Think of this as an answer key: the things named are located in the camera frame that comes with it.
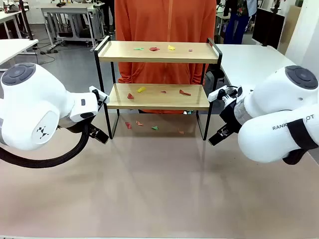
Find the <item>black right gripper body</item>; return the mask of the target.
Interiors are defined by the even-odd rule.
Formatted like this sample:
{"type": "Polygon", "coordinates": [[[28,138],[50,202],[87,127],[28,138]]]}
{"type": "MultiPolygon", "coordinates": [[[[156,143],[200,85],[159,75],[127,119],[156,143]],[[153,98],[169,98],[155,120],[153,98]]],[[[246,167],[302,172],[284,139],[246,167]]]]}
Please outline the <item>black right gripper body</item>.
{"type": "Polygon", "coordinates": [[[229,103],[219,115],[225,122],[221,130],[228,134],[238,133],[242,127],[242,124],[235,117],[235,106],[236,101],[229,103]]]}

